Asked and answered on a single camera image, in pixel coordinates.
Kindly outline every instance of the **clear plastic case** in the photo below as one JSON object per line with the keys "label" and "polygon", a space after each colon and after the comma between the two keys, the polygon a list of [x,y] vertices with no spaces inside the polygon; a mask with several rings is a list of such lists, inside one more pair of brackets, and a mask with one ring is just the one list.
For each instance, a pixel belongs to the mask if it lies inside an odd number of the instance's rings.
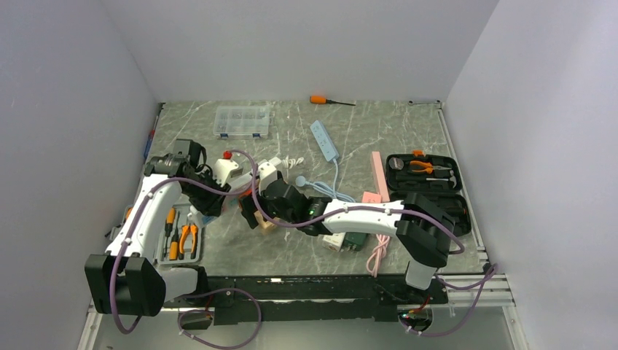
{"label": "clear plastic case", "polygon": [[269,106],[221,106],[216,109],[213,134],[221,139],[266,139],[269,125]]}

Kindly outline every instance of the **pink cable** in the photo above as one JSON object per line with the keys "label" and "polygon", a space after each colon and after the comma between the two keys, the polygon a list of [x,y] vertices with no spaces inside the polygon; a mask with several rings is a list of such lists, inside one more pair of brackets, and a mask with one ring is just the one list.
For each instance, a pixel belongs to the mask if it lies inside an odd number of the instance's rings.
{"label": "pink cable", "polygon": [[[371,256],[367,260],[366,264],[367,271],[371,276],[374,277],[378,277],[380,263],[382,262],[382,259],[384,259],[384,257],[386,256],[386,248],[388,247],[388,242],[391,241],[390,236],[377,235],[376,237],[378,237],[378,245],[375,246],[375,248],[373,249],[373,252],[371,253]],[[373,268],[370,268],[369,265],[371,264],[372,260],[375,260],[375,262],[373,263]]]}

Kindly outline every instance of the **black tool case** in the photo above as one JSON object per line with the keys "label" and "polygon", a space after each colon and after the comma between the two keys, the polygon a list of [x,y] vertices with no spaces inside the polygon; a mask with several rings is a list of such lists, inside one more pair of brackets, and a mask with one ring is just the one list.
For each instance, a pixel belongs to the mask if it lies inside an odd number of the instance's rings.
{"label": "black tool case", "polygon": [[[391,201],[404,200],[410,192],[398,191],[391,193]],[[424,197],[434,202],[442,210],[446,211],[453,219],[455,219],[455,228],[453,234],[455,237],[463,236],[472,231],[472,223],[470,222],[470,214],[468,212],[468,203],[461,195],[451,193],[421,193]]]}
{"label": "black tool case", "polygon": [[[391,167],[391,158],[399,158],[403,162],[400,170]],[[425,172],[411,172],[411,170],[421,170],[422,167],[410,166],[412,160],[419,160],[423,163],[431,163],[433,166],[444,166],[451,170],[435,170],[427,174]],[[457,181],[426,181],[428,177],[448,179],[454,176]],[[409,154],[389,155],[386,158],[386,185],[393,191],[391,201],[405,199],[408,193],[420,193],[434,202],[438,207],[446,211],[455,219],[455,229],[453,234],[457,237],[463,236],[472,231],[472,221],[468,210],[466,199],[459,195],[461,190],[461,175],[457,162],[451,157],[440,155],[425,155],[420,151]]]}
{"label": "black tool case", "polygon": [[[403,160],[403,169],[393,169],[391,158]],[[427,181],[428,178],[448,179],[451,177],[451,170],[434,170],[433,173],[413,172],[410,162],[418,160],[423,163],[431,163],[434,166],[444,166],[452,168],[456,183],[451,181]],[[393,191],[413,191],[413,192],[432,192],[432,193],[457,193],[461,190],[461,175],[457,162],[451,157],[441,155],[425,155],[415,151],[411,154],[389,155],[386,158],[386,185]]]}

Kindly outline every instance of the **tool handle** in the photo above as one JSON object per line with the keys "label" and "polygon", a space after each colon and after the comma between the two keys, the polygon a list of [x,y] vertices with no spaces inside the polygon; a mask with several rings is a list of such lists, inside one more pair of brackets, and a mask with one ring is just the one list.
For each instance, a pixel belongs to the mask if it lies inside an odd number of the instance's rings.
{"label": "tool handle", "polygon": [[193,242],[191,244],[191,258],[193,258],[193,254],[197,251],[197,233],[198,233],[197,225],[191,225],[191,235],[193,236]]}
{"label": "tool handle", "polygon": [[312,104],[326,104],[328,100],[326,99],[326,97],[322,97],[322,96],[311,96],[309,98],[309,102],[311,102]]}
{"label": "tool handle", "polygon": [[129,209],[127,209],[127,214],[125,214],[125,221],[127,222],[127,220],[129,220],[129,215],[131,215],[131,211],[133,210],[133,207],[131,206]]}
{"label": "tool handle", "polygon": [[182,227],[182,235],[180,236],[180,254],[184,254],[184,242],[187,240],[187,236],[189,235],[189,226],[185,225]]}
{"label": "tool handle", "polygon": [[410,165],[411,166],[423,166],[425,168],[430,168],[433,166],[431,163],[421,162],[420,160],[411,160]]}
{"label": "tool handle", "polygon": [[170,212],[168,212],[168,218],[165,219],[165,223],[173,225],[175,218],[176,218],[176,210],[172,208],[170,209]]}
{"label": "tool handle", "polygon": [[427,174],[431,174],[434,172],[433,168],[424,168],[424,169],[420,169],[420,170],[412,170],[413,173],[427,173]]}
{"label": "tool handle", "polygon": [[458,206],[451,206],[450,208],[444,209],[444,211],[446,211],[446,214],[455,215],[456,217],[462,217],[468,212],[466,208],[461,208]]}
{"label": "tool handle", "polygon": [[170,260],[178,259],[178,242],[172,241],[170,244]]}

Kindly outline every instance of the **screwdriver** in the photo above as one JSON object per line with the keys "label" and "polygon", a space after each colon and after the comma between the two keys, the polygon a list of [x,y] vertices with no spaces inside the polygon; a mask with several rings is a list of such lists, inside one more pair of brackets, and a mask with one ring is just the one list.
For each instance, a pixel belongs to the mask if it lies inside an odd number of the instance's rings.
{"label": "screwdriver", "polygon": [[127,209],[127,214],[125,214],[125,221],[122,222],[123,224],[127,222],[127,220],[129,220],[129,215],[131,215],[132,210],[133,210],[132,206],[130,206],[129,209]]}
{"label": "screwdriver", "polygon": [[178,259],[178,226],[180,225],[180,213],[178,213],[178,220],[176,220],[176,229],[174,230],[174,234],[172,236],[172,241],[170,242],[170,258],[169,260]]}
{"label": "screwdriver", "polygon": [[165,219],[165,245],[164,247],[167,249],[168,246],[168,239],[170,238],[170,235],[172,234],[172,230],[173,230],[173,221],[176,218],[176,210],[174,208],[170,209],[170,211],[168,212],[168,218]]}
{"label": "screwdriver", "polygon": [[345,104],[346,106],[355,106],[355,104],[347,104],[345,102],[327,100],[326,97],[322,96],[311,96],[309,98],[309,102],[311,102],[312,104]]}

